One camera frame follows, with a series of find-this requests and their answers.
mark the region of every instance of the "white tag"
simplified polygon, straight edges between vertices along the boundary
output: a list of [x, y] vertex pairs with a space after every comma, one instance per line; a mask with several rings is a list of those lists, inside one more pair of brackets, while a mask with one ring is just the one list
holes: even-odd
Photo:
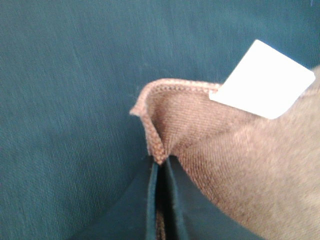
[[313, 83], [315, 74], [255, 40], [231, 75], [209, 98], [267, 119], [284, 114]]

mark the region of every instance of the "tan fabric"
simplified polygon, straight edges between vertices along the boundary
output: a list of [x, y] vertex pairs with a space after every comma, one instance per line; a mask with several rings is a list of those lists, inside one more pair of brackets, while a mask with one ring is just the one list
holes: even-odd
[[160, 79], [131, 110], [161, 164], [178, 156], [212, 203], [272, 240], [320, 240], [320, 67], [315, 83], [268, 120], [209, 100], [219, 84]]
[[166, 240], [165, 219], [163, 211], [157, 209], [155, 215], [156, 239]]

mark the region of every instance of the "dark green cloth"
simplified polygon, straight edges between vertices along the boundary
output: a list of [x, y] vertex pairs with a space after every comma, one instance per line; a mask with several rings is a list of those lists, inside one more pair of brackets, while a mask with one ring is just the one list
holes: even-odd
[[102, 216], [147, 154], [142, 87], [223, 82], [254, 39], [320, 64], [320, 1], [1, 1], [0, 239]]
[[161, 167], [146, 157], [117, 203], [70, 240], [155, 240], [156, 205], [162, 209], [168, 240], [262, 239], [214, 206], [191, 182], [177, 157], [170, 156]]

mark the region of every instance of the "stitched edge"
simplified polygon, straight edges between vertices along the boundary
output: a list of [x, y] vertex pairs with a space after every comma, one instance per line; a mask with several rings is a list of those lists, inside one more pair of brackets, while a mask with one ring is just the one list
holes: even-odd
[[157, 92], [179, 91], [179, 92], [199, 92], [208, 94], [209, 91], [217, 91], [221, 87], [219, 83], [205, 81], [191, 81], [175, 78], [162, 78], [148, 83], [141, 91], [136, 104], [131, 109], [130, 114], [140, 117], [147, 142], [147, 149], [150, 155], [159, 165], [163, 164], [169, 153], [165, 151], [162, 140], [152, 123], [148, 113], [147, 98], [150, 94]]

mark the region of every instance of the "woven texture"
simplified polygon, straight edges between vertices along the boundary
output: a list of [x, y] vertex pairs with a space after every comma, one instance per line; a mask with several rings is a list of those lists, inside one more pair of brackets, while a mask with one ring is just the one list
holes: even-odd
[[0, 239], [65, 240], [119, 200], [147, 154], [128, 112], [148, 82], [223, 82], [255, 39], [312, 68], [319, 13], [319, 0], [2, 0]]
[[320, 239], [320, 67], [314, 72], [315, 83], [274, 120], [210, 101], [219, 85], [174, 79], [147, 85], [131, 113], [157, 161], [178, 156], [243, 226], [266, 239]]

